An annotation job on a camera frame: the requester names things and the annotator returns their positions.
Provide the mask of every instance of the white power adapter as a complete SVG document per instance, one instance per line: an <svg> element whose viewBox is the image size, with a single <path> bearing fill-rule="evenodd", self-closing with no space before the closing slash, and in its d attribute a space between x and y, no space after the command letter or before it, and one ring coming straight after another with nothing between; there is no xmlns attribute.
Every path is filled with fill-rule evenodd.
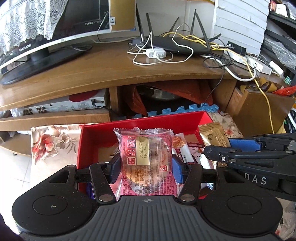
<svg viewBox="0 0 296 241"><path fill-rule="evenodd" d="M161 48L154 48L155 54L153 52L153 49L147 49L146 55L148 58L165 58L166 57L166 51Z"/></svg>
<svg viewBox="0 0 296 241"><path fill-rule="evenodd" d="M278 66L275 62L270 61L269 63L270 67L279 74L279 76L281 78L284 77L284 71L282 70L282 68L280 66Z"/></svg>

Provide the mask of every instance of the floral cushion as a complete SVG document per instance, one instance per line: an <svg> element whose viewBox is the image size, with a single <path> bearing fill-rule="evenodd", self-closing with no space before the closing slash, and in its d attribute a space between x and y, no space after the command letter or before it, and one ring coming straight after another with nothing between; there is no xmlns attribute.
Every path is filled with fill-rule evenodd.
<svg viewBox="0 0 296 241"><path fill-rule="evenodd" d="M77 162L82 124L31 128L31 187Z"/></svg>
<svg viewBox="0 0 296 241"><path fill-rule="evenodd" d="M208 114L214 122L218 121L222 125L228 138L244 138L228 113L208 112Z"/></svg>

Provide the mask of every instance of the tile floor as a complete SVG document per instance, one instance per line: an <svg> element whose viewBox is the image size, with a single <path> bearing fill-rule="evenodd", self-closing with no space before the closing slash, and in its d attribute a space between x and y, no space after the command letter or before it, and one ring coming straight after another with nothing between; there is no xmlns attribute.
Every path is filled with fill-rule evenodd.
<svg viewBox="0 0 296 241"><path fill-rule="evenodd" d="M19 233L11 214L14 201L30 189L31 158L0 148L0 213L7 226Z"/></svg>

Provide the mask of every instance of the lace cloth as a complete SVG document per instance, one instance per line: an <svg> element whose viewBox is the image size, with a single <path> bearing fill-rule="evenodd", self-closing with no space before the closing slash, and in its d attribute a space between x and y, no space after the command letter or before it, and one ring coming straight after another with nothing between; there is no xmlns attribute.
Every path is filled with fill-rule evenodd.
<svg viewBox="0 0 296 241"><path fill-rule="evenodd" d="M7 0L0 6L0 55L26 39L50 40L68 0Z"/></svg>

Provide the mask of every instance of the wooden desk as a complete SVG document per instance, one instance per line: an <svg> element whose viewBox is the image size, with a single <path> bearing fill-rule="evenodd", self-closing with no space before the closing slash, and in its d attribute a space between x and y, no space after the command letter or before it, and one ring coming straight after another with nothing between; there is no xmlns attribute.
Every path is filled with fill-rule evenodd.
<svg viewBox="0 0 296 241"><path fill-rule="evenodd" d="M81 93L101 88L109 88L112 109L118 108L118 86L135 83L148 83L164 80L185 79L213 79L211 87L221 78L221 69L209 69L203 66L201 57L190 58L180 64L156 64L152 66L138 66L132 63L134 56L127 54L127 42L114 44L98 44L83 56L37 74L28 79L11 85L0 86L0 110L22 107L37 102ZM185 56L174 56L174 61L185 59ZM138 61L155 61L146 56L139 56ZM233 69L240 77L248 78L250 74L240 68ZM280 85L285 83L276 76L265 76ZM213 92L217 104L229 101L234 90L236 80L225 73L224 79ZM227 104L221 104L224 110ZM15 119L1 119L0 131L29 130L33 126L48 124L71 124L108 121L108 114L103 112L88 112L85 117L83 111L57 114L42 114L22 116Z"/></svg>
<svg viewBox="0 0 296 241"><path fill-rule="evenodd" d="M0 111L102 88L164 80L220 79L222 75L220 69L204 67L201 57L180 64L138 66L132 63L134 56L127 54L127 50L126 42L98 44L66 64L11 85L0 85ZM146 59L139 56L138 61L145 63ZM174 61L183 59L174 56ZM240 68L235 68L235 72L244 78L250 76ZM268 78L284 84L274 75ZM224 79L234 78L226 73Z"/></svg>

